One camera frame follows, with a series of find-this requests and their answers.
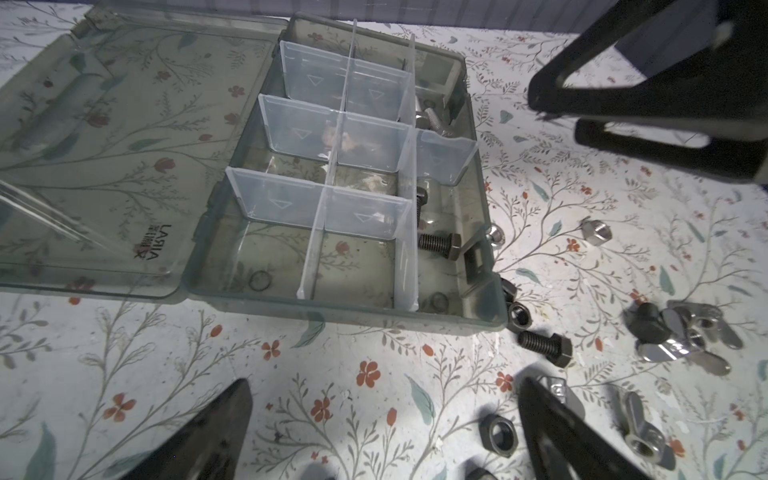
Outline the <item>black hex nut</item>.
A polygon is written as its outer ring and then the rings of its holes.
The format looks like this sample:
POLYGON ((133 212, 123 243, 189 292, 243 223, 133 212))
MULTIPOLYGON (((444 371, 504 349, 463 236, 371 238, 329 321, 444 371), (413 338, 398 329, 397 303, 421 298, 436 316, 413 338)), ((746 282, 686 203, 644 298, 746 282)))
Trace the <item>black hex nut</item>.
POLYGON ((510 458, 518 448, 514 423, 498 414, 486 415, 479 424, 479 433, 483 447, 498 456, 510 458))

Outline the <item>green transparent organizer box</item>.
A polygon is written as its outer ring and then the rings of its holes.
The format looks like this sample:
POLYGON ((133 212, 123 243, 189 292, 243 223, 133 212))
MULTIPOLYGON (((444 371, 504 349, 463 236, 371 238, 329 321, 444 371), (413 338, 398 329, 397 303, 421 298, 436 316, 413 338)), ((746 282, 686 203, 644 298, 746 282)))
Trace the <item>green transparent organizer box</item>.
POLYGON ((1 85, 5 290, 471 334, 491 227, 465 59, 414 38, 103 1, 1 85))

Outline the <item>black hex bolt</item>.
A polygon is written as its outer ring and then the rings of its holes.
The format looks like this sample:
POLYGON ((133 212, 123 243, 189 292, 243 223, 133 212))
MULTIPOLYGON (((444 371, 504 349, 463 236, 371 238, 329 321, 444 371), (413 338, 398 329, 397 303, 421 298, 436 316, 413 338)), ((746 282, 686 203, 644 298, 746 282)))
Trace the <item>black hex bolt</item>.
POLYGON ((545 337, 532 331, 522 331, 517 336, 518 344, 525 350, 543 355, 558 368, 566 368, 573 357, 573 345, 569 338, 553 333, 545 337))
POLYGON ((461 253, 462 237, 458 233, 447 236, 423 233, 418 236, 418 248, 438 253, 450 261, 456 261, 461 253))

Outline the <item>silver wing nut pile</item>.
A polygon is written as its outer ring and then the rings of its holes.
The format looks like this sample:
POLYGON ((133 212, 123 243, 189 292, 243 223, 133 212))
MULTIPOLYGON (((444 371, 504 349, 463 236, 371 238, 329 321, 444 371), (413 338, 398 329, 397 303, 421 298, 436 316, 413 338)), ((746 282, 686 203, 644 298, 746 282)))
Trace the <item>silver wing nut pile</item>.
POLYGON ((640 360, 647 363, 683 360, 710 375, 724 377, 730 374, 730 363, 713 353, 710 347, 721 345, 739 351, 744 348, 744 342, 725 320, 720 308, 710 304, 670 300, 664 309, 659 310, 672 335, 661 344, 643 343, 635 338, 636 354, 640 360))

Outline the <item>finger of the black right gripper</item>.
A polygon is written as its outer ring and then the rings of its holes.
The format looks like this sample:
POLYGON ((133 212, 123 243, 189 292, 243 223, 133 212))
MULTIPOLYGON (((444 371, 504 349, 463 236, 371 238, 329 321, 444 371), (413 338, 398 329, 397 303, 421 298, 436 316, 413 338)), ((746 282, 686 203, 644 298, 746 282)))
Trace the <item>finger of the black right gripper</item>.
POLYGON ((702 147, 686 147, 608 132, 602 122, 580 119, 575 141, 582 145, 726 183, 767 181, 767 142, 712 138, 702 147))
POLYGON ((531 78, 556 116, 767 137, 764 1, 616 1, 531 78))

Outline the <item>silver hex bolt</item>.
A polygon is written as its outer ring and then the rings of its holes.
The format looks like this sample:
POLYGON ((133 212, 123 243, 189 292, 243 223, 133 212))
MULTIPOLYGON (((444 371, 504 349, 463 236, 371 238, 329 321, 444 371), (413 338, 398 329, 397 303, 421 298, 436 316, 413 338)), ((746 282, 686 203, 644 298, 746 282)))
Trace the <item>silver hex bolt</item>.
POLYGON ((426 106, 419 98, 416 98, 416 120, 418 128, 431 130, 443 137, 451 137, 453 131, 437 114, 433 107, 426 106))

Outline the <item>silver cap nut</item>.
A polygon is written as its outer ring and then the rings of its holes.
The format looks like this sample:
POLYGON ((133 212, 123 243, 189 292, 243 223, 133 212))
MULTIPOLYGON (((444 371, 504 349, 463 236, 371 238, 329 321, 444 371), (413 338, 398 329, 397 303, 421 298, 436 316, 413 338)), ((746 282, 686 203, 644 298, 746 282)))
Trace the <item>silver cap nut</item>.
POLYGON ((613 239, 611 228, 601 220, 585 218, 580 225, 584 240, 593 246, 601 246, 613 239))

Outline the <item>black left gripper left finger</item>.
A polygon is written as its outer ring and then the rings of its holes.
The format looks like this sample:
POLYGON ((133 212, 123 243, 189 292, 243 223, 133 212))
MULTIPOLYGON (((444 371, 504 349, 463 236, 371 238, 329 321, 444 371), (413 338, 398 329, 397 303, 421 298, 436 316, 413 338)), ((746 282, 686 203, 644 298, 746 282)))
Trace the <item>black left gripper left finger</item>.
POLYGON ((125 479, 232 479, 253 408, 246 379, 235 380, 125 479))

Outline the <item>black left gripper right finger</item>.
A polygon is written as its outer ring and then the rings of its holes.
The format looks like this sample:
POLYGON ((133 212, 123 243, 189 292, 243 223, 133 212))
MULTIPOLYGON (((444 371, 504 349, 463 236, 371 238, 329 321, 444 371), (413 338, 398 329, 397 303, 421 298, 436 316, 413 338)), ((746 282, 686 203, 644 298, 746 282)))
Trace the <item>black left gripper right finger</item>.
POLYGON ((541 383, 518 388, 519 415, 537 479, 646 479, 541 383))

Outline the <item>black wing knob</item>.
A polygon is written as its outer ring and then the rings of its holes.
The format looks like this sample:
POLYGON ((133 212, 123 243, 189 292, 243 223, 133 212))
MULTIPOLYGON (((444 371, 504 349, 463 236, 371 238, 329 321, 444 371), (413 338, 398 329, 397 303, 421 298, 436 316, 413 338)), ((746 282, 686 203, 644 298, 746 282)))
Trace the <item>black wing knob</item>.
POLYGON ((624 313, 628 331, 640 342, 661 344, 667 341, 672 331, 661 318, 659 308, 650 302, 634 305, 624 313))

